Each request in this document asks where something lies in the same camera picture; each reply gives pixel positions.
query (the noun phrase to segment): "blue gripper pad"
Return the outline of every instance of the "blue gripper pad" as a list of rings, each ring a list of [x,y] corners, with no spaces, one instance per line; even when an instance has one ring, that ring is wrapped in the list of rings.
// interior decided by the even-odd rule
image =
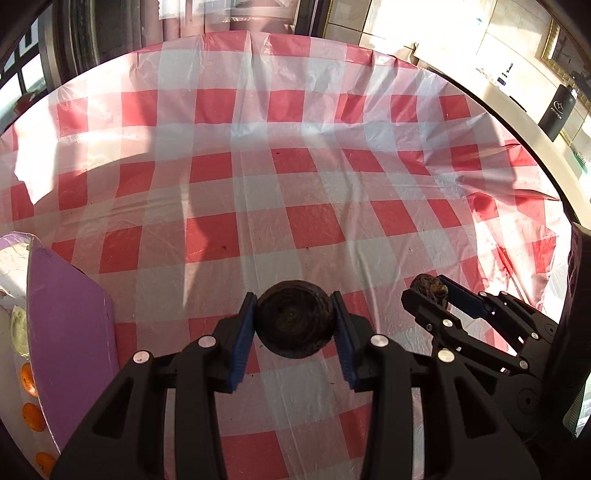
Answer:
[[[349,337],[349,332],[343,317],[343,312],[335,299],[332,296],[332,301],[335,306],[336,312],[336,330],[335,330],[335,344],[336,351],[339,354],[340,369],[343,372],[345,381],[349,384],[351,389],[355,389],[358,384],[359,378],[355,372],[355,358],[353,343]]]
[[[232,349],[232,359],[230,361],[230,377],[228,386],[232,392],[236,391],[238,384],[244,379],[246,364],[248,363],[248,354],[251,351],[252,338],[255,334],[254,314],[256,306],[256,297],[247,297],[242,305],[238,317],[242,318],[242,324],[234,348]]]

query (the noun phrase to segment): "black bottle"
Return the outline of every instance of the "black bottle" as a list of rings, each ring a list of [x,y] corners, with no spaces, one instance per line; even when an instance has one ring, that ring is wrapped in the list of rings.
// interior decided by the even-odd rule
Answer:
[[[572,87],[560,85],[538,124],[552,142],[556,140],[576,103],[577,92]]]

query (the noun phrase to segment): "table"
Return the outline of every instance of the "table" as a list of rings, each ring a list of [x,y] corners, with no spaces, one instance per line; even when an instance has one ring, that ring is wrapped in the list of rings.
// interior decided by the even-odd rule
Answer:
[[[456,87],[364,48],[244,31],[124,55],[20,117],[0,138],[11,230],[110,294],[120,362],[178,351],[293,278],[426,353],[400,304],[415,275],[541,307],[570,249],[548,178]],[[255,337],[244,382],[216,399],[231,480],[358,478],[371,396],[348,390],[332,342],[288,360]],[[172,425],[169,411],[169,478]]]

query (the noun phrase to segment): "dark round object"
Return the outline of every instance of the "dark round object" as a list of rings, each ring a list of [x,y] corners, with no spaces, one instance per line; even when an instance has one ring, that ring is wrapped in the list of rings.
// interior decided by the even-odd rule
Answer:
[[[286,358],[313,355],[329,342],[335,326],[330,297],[303,280],[273,285],[256,304],[256,333],[271,352]]]

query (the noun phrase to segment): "silver screw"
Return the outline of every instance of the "silver screw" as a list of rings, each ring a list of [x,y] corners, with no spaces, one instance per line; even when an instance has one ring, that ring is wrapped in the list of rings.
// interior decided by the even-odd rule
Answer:
[[[201,348],[211,348],[215,346],[217,340],[213,335],[205,335],[202,336],[199,340],[197,340],[197,344]]]
[[[134,362],[137,364],[144,364],[150,360],[150,354],[146,350],[140,350],[134,353]]]
[[[384,335],[373,335],[369,341],[373,346],[384,347],[389,344],[388,337]]]
[[[450,352],[447,348],[444,348],[437,352],[437,358],[442,362],[450,364],[456,359],[456,356],[453,354],[453,352]]]

